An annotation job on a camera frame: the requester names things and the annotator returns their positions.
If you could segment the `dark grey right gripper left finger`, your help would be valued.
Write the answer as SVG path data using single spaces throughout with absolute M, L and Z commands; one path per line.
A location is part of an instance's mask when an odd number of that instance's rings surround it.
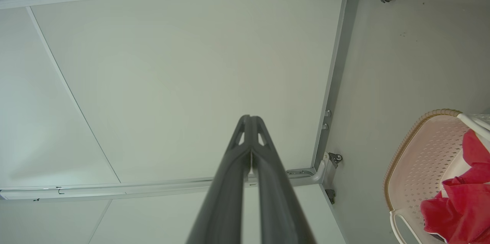
M 252 117 L 242 116 L 208 189 L 188 244 L 240 244 L 244 182 L 251 169 Z

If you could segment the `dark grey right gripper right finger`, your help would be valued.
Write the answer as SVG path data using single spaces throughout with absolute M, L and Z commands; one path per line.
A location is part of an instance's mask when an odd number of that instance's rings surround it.
M 263 244 L 316 240 L 261 117 L 252 117 L 252 167 L 258 178 Z

